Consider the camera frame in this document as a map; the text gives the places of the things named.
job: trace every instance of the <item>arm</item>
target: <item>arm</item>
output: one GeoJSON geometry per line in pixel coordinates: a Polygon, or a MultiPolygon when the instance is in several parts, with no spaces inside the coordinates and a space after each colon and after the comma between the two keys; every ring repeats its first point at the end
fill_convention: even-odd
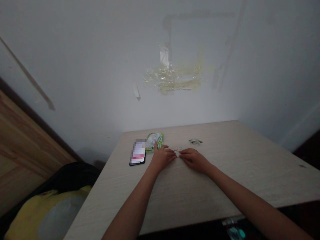
{"type": "Polygon", "coordinates": [[[163,145],[158,150],[157,143],[155,143],[154,155],[150,165],[112,220],[102,237],[103,240],[137,238],[146,214],[153,185],[159,173],[176,158],[174,151],[165,149],[167,147],[167,145],[163,145]]]}
{"type": "Polygon", "coordinates": [[[197,150],[183,150],[180,158],[190,168],[210,177],[268,239],[312,239],[284,214],[209,163],[197,150]]]}

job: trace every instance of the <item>black phone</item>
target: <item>black phone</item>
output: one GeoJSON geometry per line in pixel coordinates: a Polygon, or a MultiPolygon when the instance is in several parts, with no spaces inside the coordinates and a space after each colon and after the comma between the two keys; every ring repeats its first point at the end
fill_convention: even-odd
{"type": "Polygon", "coordinates": [[[146,162],[146,140],[137,139],[131,151],[130,166],[144,164],[146,162]]]}

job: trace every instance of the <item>wooden door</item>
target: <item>wooden door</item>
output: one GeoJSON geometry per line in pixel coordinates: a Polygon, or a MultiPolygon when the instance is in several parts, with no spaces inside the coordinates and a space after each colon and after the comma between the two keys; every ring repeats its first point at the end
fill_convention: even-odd
{"type": "Polygon", "coordinates": [[[71,162],[74,158],[0,91],[0,216],[71,162]]]}

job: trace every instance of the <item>white wall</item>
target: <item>white wall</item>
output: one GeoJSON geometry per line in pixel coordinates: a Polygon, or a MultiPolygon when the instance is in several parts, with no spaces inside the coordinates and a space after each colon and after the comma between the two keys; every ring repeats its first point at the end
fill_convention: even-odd
{"type": "Polygon", "coordinates": [[[0,9],[0,36],[56,110],[2,44],[0,76],[89,163],[106,161],[124,131],[239,119],[292,151],[320,128],[319,1],[0,0],[0,9]],[[212,66],[228,59],[232,41],[225,42],[242,4],[221,84],[212,66]],[[234,13],[172,22],[173,64],[195,61],[204,49],[201,87],[163,96],[144,86],[141,76],[160,63],[159,45],[169,41],[164,18],[197,10],[234,13]]]}

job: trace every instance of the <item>white tabletop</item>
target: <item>white tabletop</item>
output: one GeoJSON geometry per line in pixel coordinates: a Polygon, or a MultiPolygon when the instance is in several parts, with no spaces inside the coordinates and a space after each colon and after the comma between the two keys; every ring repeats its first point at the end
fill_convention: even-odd
{"type": "MultiPolygon", "coordinates": [[[[320,171],[238,121],[124,133],[65,239],[101,239],[148,167],[129,166],[136,139],[162,132],[164,144],[191,147],[274,207],[320,199],[320,171]],[[200,145],[188,140],[198,138],[200,145]]],[[[207,176],[177,158],[153,188],[140,234],[239,215],[207,176]]]]}

